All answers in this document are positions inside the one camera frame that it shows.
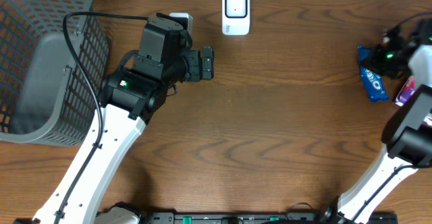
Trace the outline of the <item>blue snack packet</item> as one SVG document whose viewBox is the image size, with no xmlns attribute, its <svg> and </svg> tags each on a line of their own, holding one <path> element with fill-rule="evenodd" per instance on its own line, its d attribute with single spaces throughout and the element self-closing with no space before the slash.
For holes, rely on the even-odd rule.
<svg viewBox="0 0 432 224">
<path fill-rule="evenodd" d="M 361 63 L 369 56 L 370 52 L 370 48 L 363 46 L 357 47 L 360 79 L 371 102 L 388 101 L 389 96 L 385 90 L 381 77 L 361 65 Z"/>
</svg>

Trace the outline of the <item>purple pink liners pack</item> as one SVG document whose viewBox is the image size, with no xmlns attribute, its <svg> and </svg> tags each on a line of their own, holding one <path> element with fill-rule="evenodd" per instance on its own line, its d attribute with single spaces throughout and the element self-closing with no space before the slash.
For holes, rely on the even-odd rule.
<svg viewBox="0 0 432 224">
<path fill-rule="evenodd" d="M 405 104 L 405 102 L 414 94 L 415 91 L 414 86 L 415 86 L 415 79 L 413 76 L 409 76 L 407 81 L 405 81 L 399 93 L 393 100 L 393 104 L 402 107 Z M 432 124 L 431 117 L 432 114 L 431 112 L 429 112 L 428 115 L 424 118 L 423 124 L 428 127 L 431 127 Z"/>
</svg>

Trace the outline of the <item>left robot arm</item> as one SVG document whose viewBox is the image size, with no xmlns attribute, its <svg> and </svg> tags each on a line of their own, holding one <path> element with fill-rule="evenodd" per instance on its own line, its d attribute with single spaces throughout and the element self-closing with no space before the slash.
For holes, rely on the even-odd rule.
<svg viewBox="0 0 432 224">
<path fill-rule="evenodd" d="M 33 223 L 139 223 L 142 214 L 114 206 L 99 213 L 122 159 L 177 83 L 212 80 L 212 47 L 192 49 L 186 12 L 146 19 L 140 48 L 124 55 L 103 82 L 88 133 L 62 181 Z"/>
</svg>

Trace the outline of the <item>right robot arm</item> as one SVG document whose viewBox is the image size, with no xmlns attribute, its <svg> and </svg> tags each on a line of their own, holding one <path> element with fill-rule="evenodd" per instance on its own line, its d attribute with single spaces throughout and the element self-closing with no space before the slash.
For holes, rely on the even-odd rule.
<svg viewBox="0 0 432 224">
<path fill-rule="evenodd" d="M 319 217 L 319 223 L 368 223 L 382 200 L 404 179 L 431 167 L 431 12 L 415 14 L 385 31 L 360 66 L 391 79 L 413 76 L 414 92 L 387 122 L 373 164 Z"/>
</svg>

